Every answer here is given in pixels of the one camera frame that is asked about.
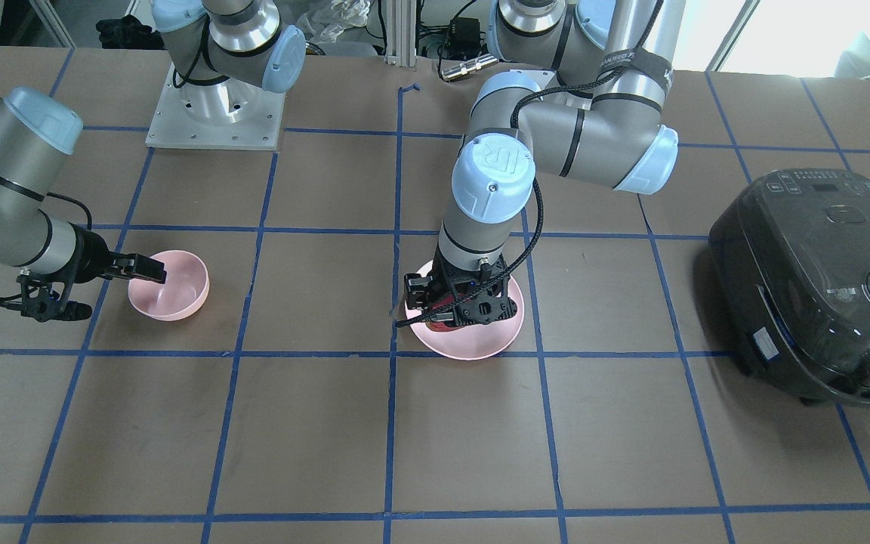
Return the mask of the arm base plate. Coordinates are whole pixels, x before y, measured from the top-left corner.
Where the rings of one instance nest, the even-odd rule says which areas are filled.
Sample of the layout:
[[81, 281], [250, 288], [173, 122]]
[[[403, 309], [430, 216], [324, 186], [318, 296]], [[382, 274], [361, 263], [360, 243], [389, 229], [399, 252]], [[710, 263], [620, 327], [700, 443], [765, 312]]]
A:
[[285, 95], [228, 79], [213, 86], [174, 86], [174, 66], [145, 138], [148, 147], [276, 151]]

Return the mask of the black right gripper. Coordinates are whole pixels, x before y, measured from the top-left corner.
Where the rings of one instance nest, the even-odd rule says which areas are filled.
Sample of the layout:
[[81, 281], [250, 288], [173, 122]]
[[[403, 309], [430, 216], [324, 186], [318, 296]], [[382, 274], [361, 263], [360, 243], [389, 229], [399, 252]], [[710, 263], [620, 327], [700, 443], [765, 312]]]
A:
[[[49, 320], [73, 321], [92, 317], [92, 306], [69, 300], [74, 283], [87, 283], [96, 278], [141, 280], [165, 283], [165, 263], [145, 255], [111, 252], [106, 240], [80, 226], [72, 226], [76, 234], [75, 250], [69, 261], [58, 270], [57, 279], [41, 274], [20, 274], [15, 282], [20, 292], [13, 296], [0, 297], [0, 308], [20, 312], [39, 323]], [[53, 283], [63, 286], [55, 292]]]

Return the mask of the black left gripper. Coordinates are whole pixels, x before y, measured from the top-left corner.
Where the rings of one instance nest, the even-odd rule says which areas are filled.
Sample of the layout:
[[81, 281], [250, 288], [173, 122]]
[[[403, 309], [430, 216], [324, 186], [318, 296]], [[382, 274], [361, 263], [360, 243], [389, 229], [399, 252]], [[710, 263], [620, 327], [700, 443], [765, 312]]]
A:
[[[430, 314], [430, 318], [453, 318], [452, 327], [488, 325], [509, 320], [519, 313], [519, 304], [511, 298], [510, 265], [503, 255], [477, 261], [468, 270], [449, 261], [438, 252], [429, 274], [411, 273], [403, 278], [406, 317]], [[453, 309], [449, 305], [466, 300]]]

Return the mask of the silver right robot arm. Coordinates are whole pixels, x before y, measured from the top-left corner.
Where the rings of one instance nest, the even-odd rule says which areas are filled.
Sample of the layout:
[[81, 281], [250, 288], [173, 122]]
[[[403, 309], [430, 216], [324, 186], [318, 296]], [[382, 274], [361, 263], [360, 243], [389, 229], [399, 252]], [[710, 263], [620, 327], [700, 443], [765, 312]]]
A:
[[[0, 1], [0, 16], [4, 4]], [[174, 68], [172, 87], [201, 126], [227, 126], [257, 113], [255, 96], [284, 94], [299, 79], [304, 32], [273, 1], [154, 1], [154, 27]], [[0, 308], [39, 323], [92, 316], [70, 300], [77, 283], [101, 278], [151, 289], [159, 302], [198, 295], [180, 289], [162, 255], [114, 252], [90, 224], [53, 219], [42, 208], [63, 162], [75, 151], [79, 114], [34, 88], [0, 96], [0, 263], [18, 269], [20, 291]]]

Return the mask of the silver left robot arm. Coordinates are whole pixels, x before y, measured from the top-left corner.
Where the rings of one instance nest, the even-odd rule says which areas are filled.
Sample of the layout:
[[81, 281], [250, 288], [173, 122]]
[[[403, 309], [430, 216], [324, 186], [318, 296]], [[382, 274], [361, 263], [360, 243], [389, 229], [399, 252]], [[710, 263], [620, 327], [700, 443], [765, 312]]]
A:
[[428, 274], [407, 274], [400, 326], [487, 325], [517, 314], [505, 241], [530, 199], [545, 208], [539, 175], [639, 195], [667, 182], [679, 135], [662, 123], [683, 1], [497, 1], [487, 44], [526, 71], [496, 73], [470, 108], [468, 130]]

